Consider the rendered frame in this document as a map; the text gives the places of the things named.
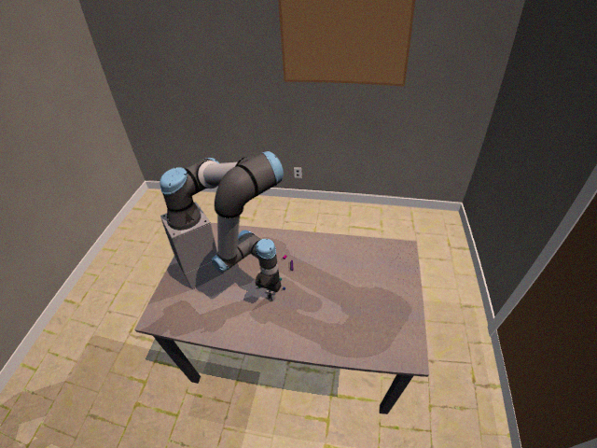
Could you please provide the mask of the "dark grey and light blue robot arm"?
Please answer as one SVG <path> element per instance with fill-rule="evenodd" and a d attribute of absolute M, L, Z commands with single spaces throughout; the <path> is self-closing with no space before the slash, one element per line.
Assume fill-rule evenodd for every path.
<path fill-rule="evenodd" d="M 260 239 L 247 230 L 239 233 L 239 216 L 246 203 L 283 180 L 279 159 L 266 151 L 232 163 L 207 158 L 186 170 L 173 168 L 160 178 L 168 225 L 174 230 L 195 226 L 201 220 L 201 212 L 192 196 L 218 186 L 215 194 L 218 254 L 212 258 L 215 268 L 223 273 L 249 254 L 258 258 L 263 269 L 274 268 L 277 264 L 274 242 Z"/>

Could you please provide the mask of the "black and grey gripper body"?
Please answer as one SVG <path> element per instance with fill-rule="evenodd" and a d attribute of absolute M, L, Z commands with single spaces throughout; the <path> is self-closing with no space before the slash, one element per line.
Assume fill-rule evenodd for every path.
<path fill-rule="evenodd" d="M 279 280 L 278 263 L 272 269 L 266 270 L 261 268 L 261 272 L 256 277 L 256 286 L 263 287 L 274 292 L 278 292 L 281 288 L 281 281 Z M 265 275 L 266 274 L 266 275 Z"/>

